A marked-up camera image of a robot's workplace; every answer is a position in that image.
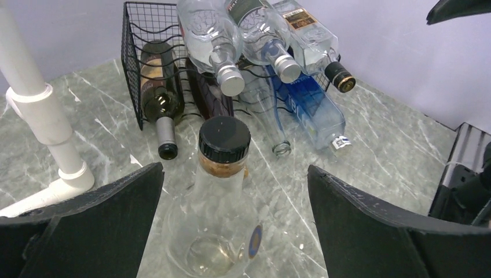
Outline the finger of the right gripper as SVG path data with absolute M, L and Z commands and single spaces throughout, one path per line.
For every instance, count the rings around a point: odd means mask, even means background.
M 490 0 L 440 0 L 429 11 L 427 25 L 490 13 Z

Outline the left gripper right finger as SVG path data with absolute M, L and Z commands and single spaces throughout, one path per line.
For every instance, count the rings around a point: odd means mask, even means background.
M 310 165 L 329 277 L 489 277 L 490 229 L 420 215 Z

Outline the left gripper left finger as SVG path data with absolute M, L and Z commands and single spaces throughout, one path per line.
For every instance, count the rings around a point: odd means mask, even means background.
M 161 163 L 1 218 L 2 277 L 136 277 L 162 193 Z

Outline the clear round cork-stoppered bottle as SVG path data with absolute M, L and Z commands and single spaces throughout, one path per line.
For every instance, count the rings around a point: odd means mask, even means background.
M 239 277 L 257 255 L 262 222 L 243 191 L 250 142 L 237 118 L 215 116 L 202 124 L 195 181 L 164 218 L 170 277 Z

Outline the clear square bottle black cap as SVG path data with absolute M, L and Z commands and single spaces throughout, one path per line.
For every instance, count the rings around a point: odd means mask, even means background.
M 277 1 L 272 6 L 290 28 L 290 47 L 302 72 L 324 74 L 341 93 L 353 89 L 356 79 L 339 61 L 338 37 L 297 1 Z

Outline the blue square glass bottle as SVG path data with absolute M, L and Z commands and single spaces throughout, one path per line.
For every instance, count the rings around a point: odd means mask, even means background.
M 284 83 L 272 66 L 267 65 L 266 71 L 273 75 L 277 96 L 295 114 L 316 150 L 329 148 L 341 153 L 352 147 L 345 136 L 346 121 L 342 111 L 312 76 L 300 74 L 296 81 Z

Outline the dark green wine bottle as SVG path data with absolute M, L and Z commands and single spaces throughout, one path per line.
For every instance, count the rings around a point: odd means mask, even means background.
M 175 118 L 184 111 L 184 97 L 178 90 L 178 67 L 171 45 L 161 40 L 146 43 L 141 52 L 141 109 L 156 126 L 158 153 L 164 160 L 178 155 Z

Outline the dark gold-foil wine bottle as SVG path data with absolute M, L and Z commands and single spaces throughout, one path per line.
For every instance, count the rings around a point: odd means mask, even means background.
M 216 79 L 208 72 L 200 74 L 189 58 L 185 66 L 191 94 L 201 116 L 204 119 L 234 117 L 233 100 L 222 93 Z

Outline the clear slim empty bottle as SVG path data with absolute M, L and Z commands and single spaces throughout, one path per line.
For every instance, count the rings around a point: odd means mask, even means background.
M 277 157 L 291 153 L 291 143 L 287 140 L 277 111 L 277 98 L 272 78 L 265 67 L 249 66 L 240 71 L 244 90 L 239 101 L 247 111 L 261 124 L 269 139 L 272 152 Z

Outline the clear bottle dark label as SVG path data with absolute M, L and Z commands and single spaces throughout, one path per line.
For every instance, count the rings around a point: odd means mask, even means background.
M 292 83 L 301 67 L 287 52 L 291 31 L 284 17 L 268 2 L 225 1 L 224 6 L 243 37 L 243 56 L 256 65 L 270 65 L 284 83 Z

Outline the clear bottle silver cap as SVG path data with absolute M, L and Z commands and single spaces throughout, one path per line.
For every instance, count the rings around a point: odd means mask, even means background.
M 214 74 L 224 95 L 240 94 L 245 81 L 236 63 L 243 39 L 224 1 L 178 1 L 177 15 L 191 62 L 200 72 Z

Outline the aluminium frame rail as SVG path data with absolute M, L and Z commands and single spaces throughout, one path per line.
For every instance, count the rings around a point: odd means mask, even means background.
M 440 184 L 454 188 L 480 173 L 483 169 L 485 149 L 489 143 L 489 133 L 468 123 L 460 125 Z

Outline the white PVC pipe frame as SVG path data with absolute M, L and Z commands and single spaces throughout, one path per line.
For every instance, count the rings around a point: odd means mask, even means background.
M 94 175 L 72 142 L 73 129 L 62 105 L 45 82 L 5 1 L 1 1 L 1 72 L 10 85 L 8 103 L 48 147 L 59 175 L 46 189 L 3 208 L 1 216 L 17 217 L 87 192 Z

